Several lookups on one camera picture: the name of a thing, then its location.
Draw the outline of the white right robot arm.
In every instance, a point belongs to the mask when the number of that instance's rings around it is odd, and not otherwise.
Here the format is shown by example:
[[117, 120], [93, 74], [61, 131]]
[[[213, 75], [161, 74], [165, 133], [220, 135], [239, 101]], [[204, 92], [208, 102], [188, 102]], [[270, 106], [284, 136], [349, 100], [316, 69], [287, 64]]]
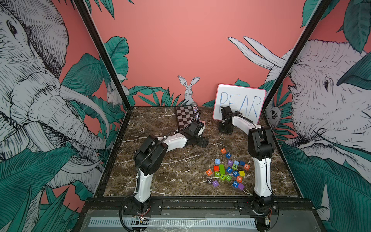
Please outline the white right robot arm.
[[273, 192], [270, 184], [270, 164], [275, 145], [272, 132], [244, 117], [239, 111], [232, 111], [229, 106], [220, 107], [222, 121], [218, 130], [224, 134], [232, 134], [235, 127], [248, 135], [248, 152], [255, 166], [254, 194], [258, 199], [272, 199]]

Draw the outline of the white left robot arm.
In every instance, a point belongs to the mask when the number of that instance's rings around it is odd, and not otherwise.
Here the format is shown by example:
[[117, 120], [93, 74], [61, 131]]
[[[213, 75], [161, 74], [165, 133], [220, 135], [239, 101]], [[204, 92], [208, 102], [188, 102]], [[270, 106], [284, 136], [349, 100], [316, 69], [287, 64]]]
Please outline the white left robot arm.
[[145, 139], [133, 157], [137, 172], [134, 202], [143, 205], [150, 199], [153, 174], [160, 168], [167, 152], [191, 145], [207, 147], [209, 140], [203, 137], [204, 129], [202, 121], [191, 122], [185, 128], [163, 137], [149, 135]]

